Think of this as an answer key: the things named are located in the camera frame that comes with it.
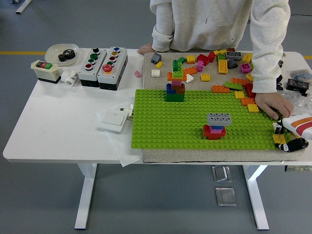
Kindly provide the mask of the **person's right hand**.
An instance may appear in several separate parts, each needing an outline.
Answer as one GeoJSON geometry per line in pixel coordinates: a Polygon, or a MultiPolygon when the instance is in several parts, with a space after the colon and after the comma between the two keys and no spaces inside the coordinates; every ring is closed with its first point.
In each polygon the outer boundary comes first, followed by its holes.
{"type": "Polygon", "coordinates": [[[144,54],[146,54],[146,53],[154,53],[155,51],[154,51],[154,49],[152,48],[152,44],[149,43],[149,44],[145,44],[145,45],[141,46],[141,47],[137,50],[137,52],[138,52],[139,54],[141,54],[141,55],[144,55],[144,54]]]}

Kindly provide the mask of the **person's left hand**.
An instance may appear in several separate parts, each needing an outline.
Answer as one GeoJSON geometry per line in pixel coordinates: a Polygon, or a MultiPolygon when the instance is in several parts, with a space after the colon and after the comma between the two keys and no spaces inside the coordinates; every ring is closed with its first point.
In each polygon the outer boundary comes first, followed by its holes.
{"type": "Polygon", "coordinates": [[[290,117],[294,114],[294,106],[279,93],[257,93],[255,95],[256,104],[271,118],[278,120],[279,115],[283,118],[290,117]]]}

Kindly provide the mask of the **robot right hand white shell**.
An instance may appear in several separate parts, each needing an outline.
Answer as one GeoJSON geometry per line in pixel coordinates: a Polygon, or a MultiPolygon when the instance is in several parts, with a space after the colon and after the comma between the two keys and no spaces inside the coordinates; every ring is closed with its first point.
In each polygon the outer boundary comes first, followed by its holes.
{"type": "Polygon", "coordinates": [[[273,126],[275,129],[274,145],[284,152],[290,153],[306,149],[309,145],[308,141],[312,139],[312,115],[309,113],[283,118],[274,123],[273,126]],[[286,130],[298,138],[286,143],[282,136],[286,130]]]}

